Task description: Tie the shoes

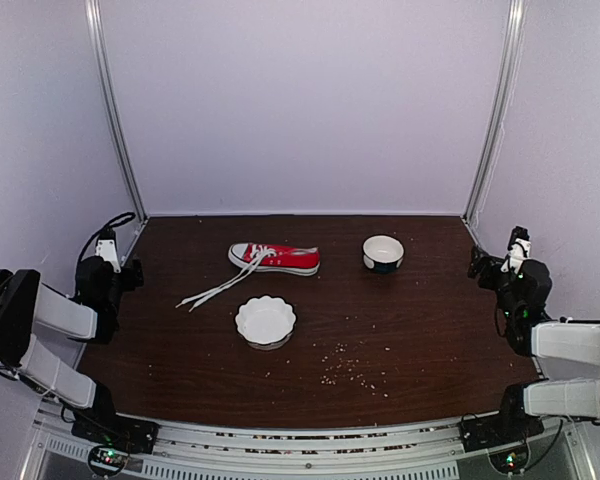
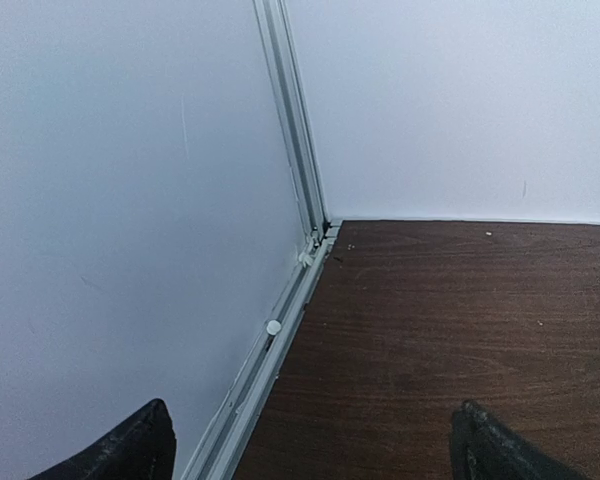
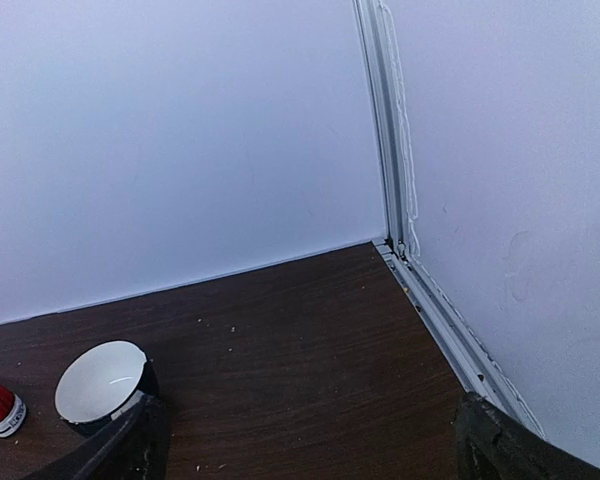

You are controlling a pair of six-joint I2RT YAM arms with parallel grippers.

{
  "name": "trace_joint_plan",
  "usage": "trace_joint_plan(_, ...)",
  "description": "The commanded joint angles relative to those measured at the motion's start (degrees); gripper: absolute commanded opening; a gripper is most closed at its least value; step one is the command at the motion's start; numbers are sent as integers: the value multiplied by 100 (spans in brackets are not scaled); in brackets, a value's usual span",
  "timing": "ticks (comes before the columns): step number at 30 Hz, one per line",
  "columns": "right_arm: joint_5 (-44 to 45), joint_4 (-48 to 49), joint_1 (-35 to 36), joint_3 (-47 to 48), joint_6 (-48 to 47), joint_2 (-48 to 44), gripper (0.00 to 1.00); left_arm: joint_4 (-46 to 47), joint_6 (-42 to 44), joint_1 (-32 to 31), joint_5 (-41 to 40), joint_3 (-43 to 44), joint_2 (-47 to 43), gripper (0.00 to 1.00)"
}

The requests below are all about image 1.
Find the white shoelace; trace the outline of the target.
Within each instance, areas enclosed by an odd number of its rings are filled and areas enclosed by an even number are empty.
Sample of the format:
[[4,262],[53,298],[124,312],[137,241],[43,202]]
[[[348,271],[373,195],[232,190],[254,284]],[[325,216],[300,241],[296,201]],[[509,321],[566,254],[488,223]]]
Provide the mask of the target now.
[[241,282],[249,275],[256,271],[256,268],[261,265],[261,263],[269,258],[273,257],[276,254],[275,250],[271,247],[260,246],[257,247],[255,253],[252,256],[252,259],[244,266],[240,272],[234,276],[232,279],[226,281],[225,283],[211,288],[202,293],[196,294],[194,296],[190,296],[182,299],[175,308],[180,308],[185,305],[190,305],[189,312],[192,312],[194,309],[198,308],[202,304],[206,303],[208,300],[213,298],[214,296],[230,289],[237,283]]

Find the red canvas sneaker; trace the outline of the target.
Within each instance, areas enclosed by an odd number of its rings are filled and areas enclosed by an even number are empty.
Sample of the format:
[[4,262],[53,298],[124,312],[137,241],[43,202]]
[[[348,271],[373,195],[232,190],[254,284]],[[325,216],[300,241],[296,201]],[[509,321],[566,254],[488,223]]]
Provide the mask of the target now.
[[289,273],[312,276],[320,267],[317,247],[296,248],[262,243],[237,243],[229,247],[229,261],[247,272]]

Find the white scalloped bowl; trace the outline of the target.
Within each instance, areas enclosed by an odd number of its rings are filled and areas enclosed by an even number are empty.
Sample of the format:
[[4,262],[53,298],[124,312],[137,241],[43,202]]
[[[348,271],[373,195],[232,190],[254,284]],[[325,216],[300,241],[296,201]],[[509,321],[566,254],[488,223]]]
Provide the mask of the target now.
[[251,348],[271,351],[291,338],[296,320],[293,307],[284,299],[263,296],[251,298],[239,307],[235,325]]

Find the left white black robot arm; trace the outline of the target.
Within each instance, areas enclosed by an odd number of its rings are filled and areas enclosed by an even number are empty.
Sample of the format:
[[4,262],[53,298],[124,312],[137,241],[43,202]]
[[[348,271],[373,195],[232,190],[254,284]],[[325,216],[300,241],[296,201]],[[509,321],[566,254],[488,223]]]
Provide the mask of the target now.
[[54,354],[33,329],[41,325],[78,343],[110,343],[122,296],[144,285],[141,261],[116,267],[91,256],[78,263],[76,285],[68,297],[43,283],[37,270],[0,269],[0,374],[54,396],[101,443],[113,444],[124,424],[110,390]]

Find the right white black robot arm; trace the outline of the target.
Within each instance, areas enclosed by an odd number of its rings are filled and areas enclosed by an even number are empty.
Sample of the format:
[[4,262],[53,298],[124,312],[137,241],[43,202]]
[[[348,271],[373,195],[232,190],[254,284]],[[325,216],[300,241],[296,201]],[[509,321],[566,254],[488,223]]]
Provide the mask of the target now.
[[535,381],[505,389],[492,430],[510,442],[530,432],[533,420],[572,417],[600,423],[600,321],[553,320],[545,311],[552,288],[548,267],[530,257],[530,243],[516,240],[498,258],[478,246],[471,250],[467,276],[496,295],[505,319],[504,338],[514,353],[536,359],[592,366],[592,378]]

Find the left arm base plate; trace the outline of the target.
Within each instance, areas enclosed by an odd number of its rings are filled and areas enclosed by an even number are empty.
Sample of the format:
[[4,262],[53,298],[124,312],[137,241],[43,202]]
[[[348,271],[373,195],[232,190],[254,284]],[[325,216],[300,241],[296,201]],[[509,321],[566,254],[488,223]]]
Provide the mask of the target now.
[[127,417],[120,417],[115,428],[96,426],[81,418],[71,428],[71,434],[75,437],[130,454],[151,454],[158,433],[157,423]]

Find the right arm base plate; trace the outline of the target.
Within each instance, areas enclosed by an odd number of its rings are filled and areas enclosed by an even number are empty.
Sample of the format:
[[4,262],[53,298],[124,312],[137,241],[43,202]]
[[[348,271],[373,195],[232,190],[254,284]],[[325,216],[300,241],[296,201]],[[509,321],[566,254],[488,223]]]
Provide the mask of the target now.
[[463,416],[459,432],[466,453],[494,449],[512,443],[524,443],[529,437],[544,432],[544,425],[537,417],[510,420],[496,413],[487,416]]

